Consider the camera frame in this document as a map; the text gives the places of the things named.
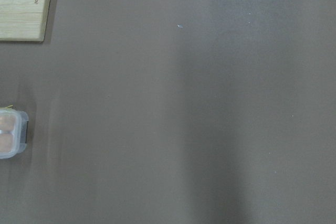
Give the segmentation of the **clear plastic egg box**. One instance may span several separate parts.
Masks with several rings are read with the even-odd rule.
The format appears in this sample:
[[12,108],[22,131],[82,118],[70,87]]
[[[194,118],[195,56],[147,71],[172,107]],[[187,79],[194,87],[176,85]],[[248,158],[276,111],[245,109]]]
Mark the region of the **clear plastic egg box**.
[[1,108],[1,159],[12,158],[22,153],[27,146],[28,114],[13,109]]

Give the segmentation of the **wooden cutting board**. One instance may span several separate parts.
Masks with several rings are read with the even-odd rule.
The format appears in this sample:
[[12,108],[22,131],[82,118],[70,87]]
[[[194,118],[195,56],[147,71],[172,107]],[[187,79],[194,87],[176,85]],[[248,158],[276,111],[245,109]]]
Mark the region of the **wooden cutting board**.
[[1,41],[43,42],[50,0],[1,0]]

